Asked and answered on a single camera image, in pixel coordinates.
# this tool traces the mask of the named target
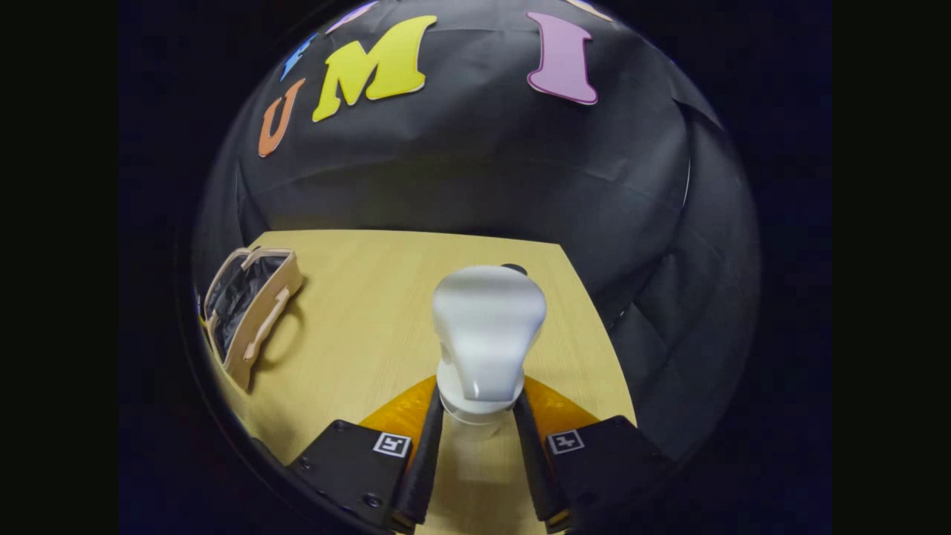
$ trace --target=wooden table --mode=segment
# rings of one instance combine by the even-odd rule
[[[292,248],[304,283],[255,364],[249,393],[220,373],[248,432],[285,465],[333,420],[359,422],[436,373],[432,294],[447,274],[473,265],[528,270],[548,316],[525,373],[604,419],[634,419],[611,341],[561,246],[383,230],[266,232],[252,247]],[[444,423],[426,524],[435,533],[545,533],[534,516],[514,419],[482,443]]]

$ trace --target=letter m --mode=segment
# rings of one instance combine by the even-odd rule
[[[330,117],[340,109],[337,85],[347,105],[353,106],[373,70],[377,75],[366,88],[366,98],[377,100],[422,89],[426,76],[417,70],[422,33],[435,23],[433,15],[404,20],[386,31],[367,53],[359,41],[341,47],[327,58],[327,74],[314,109],[314,122]]]

